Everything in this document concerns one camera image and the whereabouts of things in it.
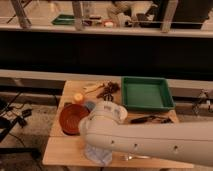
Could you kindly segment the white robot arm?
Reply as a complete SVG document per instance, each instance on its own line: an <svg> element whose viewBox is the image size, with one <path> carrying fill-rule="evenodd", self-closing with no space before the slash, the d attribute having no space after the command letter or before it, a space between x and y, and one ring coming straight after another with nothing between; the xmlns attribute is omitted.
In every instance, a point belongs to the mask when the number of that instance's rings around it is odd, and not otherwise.
<svg viewBox="0 0 213 171"><path fill-rule="evenodd" d="M213 122L125 124L127 110L98 102L79 123L84 141L111 151L213 167Z"/></svg>

